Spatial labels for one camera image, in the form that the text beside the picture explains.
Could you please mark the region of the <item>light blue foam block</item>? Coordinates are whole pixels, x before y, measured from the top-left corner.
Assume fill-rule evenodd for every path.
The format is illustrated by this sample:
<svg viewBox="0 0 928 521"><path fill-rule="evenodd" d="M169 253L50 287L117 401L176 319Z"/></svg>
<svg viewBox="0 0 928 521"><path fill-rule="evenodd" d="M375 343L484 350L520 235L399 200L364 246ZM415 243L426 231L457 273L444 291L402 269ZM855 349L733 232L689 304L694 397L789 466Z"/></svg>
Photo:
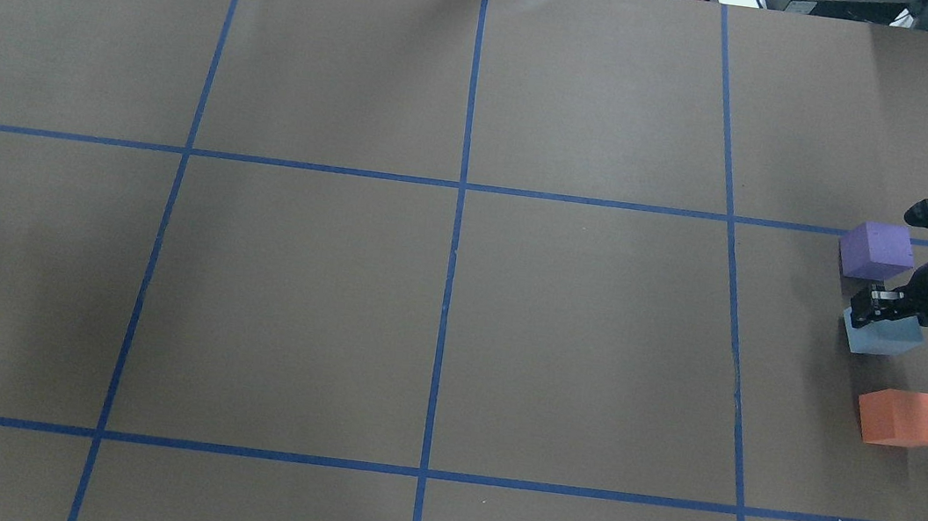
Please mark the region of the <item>light blue foam block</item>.
<svg viewBox="0 0 928 521"><path fill-rule="evenodd" d="M924 331L915 316L870 322L863 328L853 327L851 316L851 308L845 308L842 318L851 353L894 357L924 343Z"/></svg>

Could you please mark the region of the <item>purple foam block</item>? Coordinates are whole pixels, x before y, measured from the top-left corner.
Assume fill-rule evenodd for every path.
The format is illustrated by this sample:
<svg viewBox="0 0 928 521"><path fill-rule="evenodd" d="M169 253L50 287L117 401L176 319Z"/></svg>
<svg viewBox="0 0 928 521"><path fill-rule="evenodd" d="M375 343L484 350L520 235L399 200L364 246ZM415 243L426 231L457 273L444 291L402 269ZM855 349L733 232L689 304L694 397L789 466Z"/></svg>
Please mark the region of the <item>purple foam block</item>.
<svg viewBox="0 0 928 521"><path fill-rule="evenodd" d="M909 227L866 221L839 239L840 271L846 277L886 281L914 268Z"/></svg>

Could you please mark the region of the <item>orange foam block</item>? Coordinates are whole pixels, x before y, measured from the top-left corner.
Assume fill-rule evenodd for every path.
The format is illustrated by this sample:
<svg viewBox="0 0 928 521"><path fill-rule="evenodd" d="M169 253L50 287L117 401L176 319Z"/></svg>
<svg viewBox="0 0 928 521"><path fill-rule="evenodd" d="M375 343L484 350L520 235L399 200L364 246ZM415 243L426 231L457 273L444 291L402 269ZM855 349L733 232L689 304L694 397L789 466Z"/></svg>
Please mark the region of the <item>orange foam block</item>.
<svg viewBox="0 0 928 521"><path fill-rule="evenodd" d="M928 446L928 394L884 389L857 397L862 441L900 448Z"/></svg>

